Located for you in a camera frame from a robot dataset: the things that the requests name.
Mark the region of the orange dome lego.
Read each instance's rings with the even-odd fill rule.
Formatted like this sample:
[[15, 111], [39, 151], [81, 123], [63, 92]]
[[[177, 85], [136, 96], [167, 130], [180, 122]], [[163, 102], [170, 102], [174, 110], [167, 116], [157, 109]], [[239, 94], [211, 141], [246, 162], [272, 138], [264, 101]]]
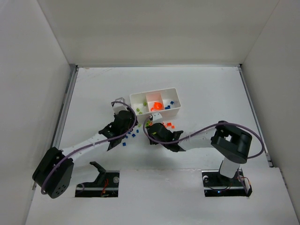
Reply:
[[163, 104], [160, 102], [155, 102], [153, 106], [154, 110], [162, 110], [163, 109]]

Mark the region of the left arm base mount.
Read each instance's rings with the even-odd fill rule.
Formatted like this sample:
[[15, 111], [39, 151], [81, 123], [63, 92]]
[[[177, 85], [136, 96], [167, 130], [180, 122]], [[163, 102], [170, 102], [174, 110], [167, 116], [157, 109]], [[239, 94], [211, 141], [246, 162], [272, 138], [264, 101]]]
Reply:
[[119, 195], [120, 171], [108, 171], [95, 161], [90, 165], [97, 169], [97, 177], [91, 182], [81, 182], [75, 189], [77, 198], [112, 198]]

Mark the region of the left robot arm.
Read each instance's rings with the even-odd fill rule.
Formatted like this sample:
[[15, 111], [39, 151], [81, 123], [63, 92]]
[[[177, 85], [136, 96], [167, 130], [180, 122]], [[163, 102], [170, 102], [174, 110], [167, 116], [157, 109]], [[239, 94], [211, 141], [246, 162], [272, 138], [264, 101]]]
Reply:
[[71, 182], [77, 160], [91, 159], [96, 153], [115, 148], [136, 125], [135, 113], [121, 110], [114, 115], [113, 122], [86, 141], [62, 150], [56, 147], [48, 149], [32, 175], [32, 179], [41, 187], [41, 194], [52, 199], [62, 195]]

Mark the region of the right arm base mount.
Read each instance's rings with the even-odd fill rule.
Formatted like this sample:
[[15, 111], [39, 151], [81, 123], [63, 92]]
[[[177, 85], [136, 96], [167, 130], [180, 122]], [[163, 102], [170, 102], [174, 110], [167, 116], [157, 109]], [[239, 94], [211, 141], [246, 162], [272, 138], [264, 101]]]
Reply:
[[205, 197], [250, 197], [253, 192], [242, 169], [236, 171], [233, 178], [221, 175], [218, 170], [203, 170], [202, 181]]

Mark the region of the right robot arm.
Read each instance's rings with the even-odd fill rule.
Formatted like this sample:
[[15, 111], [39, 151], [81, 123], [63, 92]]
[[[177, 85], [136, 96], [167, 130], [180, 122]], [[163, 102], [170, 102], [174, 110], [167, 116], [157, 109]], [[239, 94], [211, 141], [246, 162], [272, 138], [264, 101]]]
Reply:
[[252, 135], [237, 126], [220, 121], [197, 133], [170, 131], [162, 123], [145, 126], [145, 134], [150, 144], [161, 144], [172, 152], [184, 152], [194, 149], [214, 148], [224, 156], [219, 174], [234, 178], [241, 164], [248, 160]]

